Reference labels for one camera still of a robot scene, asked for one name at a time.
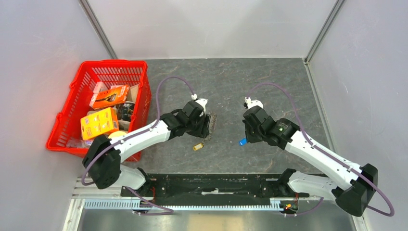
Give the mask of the blue key tag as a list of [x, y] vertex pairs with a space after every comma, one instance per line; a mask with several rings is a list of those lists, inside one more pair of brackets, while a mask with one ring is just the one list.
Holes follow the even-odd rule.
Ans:
[[240, 140], [239, 142], [238, 142], [238, 145], [239, 146], [244, 146], [244, 145], [246, 145], [247, 144], [247, 139], [246, 138], [243, 138], [242, 140]]

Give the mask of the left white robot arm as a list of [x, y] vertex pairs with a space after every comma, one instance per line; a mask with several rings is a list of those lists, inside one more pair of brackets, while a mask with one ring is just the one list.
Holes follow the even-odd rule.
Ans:
[[100, 190], [119, 184], [132, 188], [138, 196], [148, 195], [151, 184], [144, 172], [132, 170], [122, 163], [150, 146], [184, 134], [206, 138], [211, 119], [206, 112], [207, 103], [205, 98], [191, 100], [182, 109], [165, 113], [152, 123], [125, 135], [114, 138], [97, 136], [82, 161], [86, 171], [84, 175], [92, 181], [86, 182], [82, 178], [82, 184], [94, 184]]

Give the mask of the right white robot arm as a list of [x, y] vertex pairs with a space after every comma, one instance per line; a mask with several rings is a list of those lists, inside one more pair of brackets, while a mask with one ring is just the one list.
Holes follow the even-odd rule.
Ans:
[[319, 177], [287, 169], [279, 178], [278, 191], [284, 197], [294, 193], [307, 193], [334, 200], [348, 214], [360, 217], [376, 193], [378, 169], [371, 165], [353, 163], [325, 146], [319, 148], [308, 143], [294, 122], [281, 118], [275, 121], [258, 100], [246, 98], [243, 114], [247, 143], [266, 142], [292, 153], [325, 174]]

